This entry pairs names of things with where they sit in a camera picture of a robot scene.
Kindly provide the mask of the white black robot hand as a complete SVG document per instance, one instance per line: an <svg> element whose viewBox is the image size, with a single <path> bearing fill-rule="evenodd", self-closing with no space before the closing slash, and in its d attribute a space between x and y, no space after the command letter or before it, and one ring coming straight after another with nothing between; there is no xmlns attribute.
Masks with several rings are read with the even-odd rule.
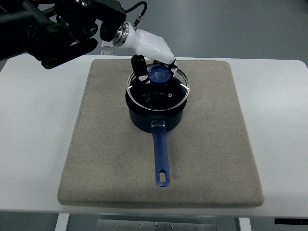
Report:
<svg viewBox="0 0 308 231"><path fill-rule="evenodd" d="M113 38L113 45L121 49L132 49L135 52L131 58L131 65L136 78L142 83L150 82L145 58L166 66L168 79L177 72L176 58L165 40L150 32L137 29L129 22L124 22L120 26Z"/></svg>

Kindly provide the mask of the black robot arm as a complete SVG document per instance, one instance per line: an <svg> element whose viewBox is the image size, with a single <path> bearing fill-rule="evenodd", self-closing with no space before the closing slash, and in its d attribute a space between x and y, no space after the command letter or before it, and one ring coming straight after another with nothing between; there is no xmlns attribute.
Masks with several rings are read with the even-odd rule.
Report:
<svg viewBox="0 0 308 231"><path fill-rule="evenodd" d="M125 10L116 0L2 0L0 58L27 52L52 69L93 51L97 32L104 41L119 41L126 14L140 5L134 27L147 10L145 1Z"/></svg>

